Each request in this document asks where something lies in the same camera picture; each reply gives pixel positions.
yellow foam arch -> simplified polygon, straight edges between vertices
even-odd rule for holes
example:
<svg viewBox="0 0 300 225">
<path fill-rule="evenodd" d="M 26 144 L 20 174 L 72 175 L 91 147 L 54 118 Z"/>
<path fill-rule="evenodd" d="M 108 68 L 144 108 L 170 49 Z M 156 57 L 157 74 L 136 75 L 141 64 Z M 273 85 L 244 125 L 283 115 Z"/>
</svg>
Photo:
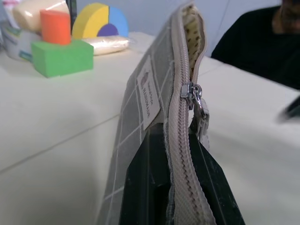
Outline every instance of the yellow foam arch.
<svg viewBox="0 0 300 225">
<path fill-rule="evenodd" d="M 86 6 L 77 16 L 72 30 L 74 39 L 97 37 L 99 30 L 108 23 L 109 7 L 101 3 Z"/>
</svg>

black shirt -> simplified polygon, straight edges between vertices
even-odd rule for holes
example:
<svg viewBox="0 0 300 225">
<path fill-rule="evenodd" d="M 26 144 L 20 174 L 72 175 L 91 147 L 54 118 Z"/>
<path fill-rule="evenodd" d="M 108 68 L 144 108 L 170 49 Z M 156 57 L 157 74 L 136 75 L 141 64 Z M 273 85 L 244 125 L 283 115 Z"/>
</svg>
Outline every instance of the black shirt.
<svg viewBox="0 0 300 225">
<path fill-rule="evenodd" d="M 300 89 L 300 35 L 275 34 L 279 7 L 242 15 L 224 34 L 212 58 L 250 73 Z"/>
</svg>

green foam block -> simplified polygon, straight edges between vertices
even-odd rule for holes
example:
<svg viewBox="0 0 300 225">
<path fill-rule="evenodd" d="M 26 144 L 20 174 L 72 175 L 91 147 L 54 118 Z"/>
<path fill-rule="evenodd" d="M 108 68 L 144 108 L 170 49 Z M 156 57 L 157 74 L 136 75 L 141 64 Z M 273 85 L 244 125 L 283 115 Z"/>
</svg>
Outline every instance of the green foam block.
<svg viewBox="0 0 300 225">
<path fill-rule="evenodd" d="M 32 63 L 46 77 L 61 76 L 93 69 L 94 47 L 81 40 L 69 45 L 33 42 Z"/>
</svg>

fabric label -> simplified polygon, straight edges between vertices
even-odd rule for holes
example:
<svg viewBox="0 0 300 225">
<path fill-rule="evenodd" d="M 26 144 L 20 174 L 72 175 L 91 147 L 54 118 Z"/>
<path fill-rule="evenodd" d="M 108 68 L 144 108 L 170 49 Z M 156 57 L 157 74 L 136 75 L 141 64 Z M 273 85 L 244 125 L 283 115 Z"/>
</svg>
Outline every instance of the fabric label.
<svg viewBox="0 0 300 225">
<path fill-rule="evenodd" d="M 145 130 L 160 111 L 160 104 L 155 88 L 150 56 L 148 56 L 140 74 L 137 77 L 137 83 L 142 105 L 143 128 Z"/>
</svg>

white wall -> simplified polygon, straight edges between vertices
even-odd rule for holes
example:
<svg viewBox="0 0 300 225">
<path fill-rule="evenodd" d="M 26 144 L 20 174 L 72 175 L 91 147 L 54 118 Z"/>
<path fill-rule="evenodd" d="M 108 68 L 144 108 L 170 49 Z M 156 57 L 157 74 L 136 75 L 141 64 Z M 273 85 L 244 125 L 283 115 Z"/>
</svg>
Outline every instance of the white wall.
<svg viewBox="0 0 300 225">
<path fill-rule="evenodd" d="M 128 19 L 131 31 L 156 35 L 172 11 L 186 0 L 77 0 L 78 11 L 99 1 L 120 8 Z M 208 36 L 210 55 L 226 30 L 243 13 L 279 4 L 281 0 L 195 0 L 201 11 Z M 4 18 L 0 6 L 0 20 Z"/>
</svg>

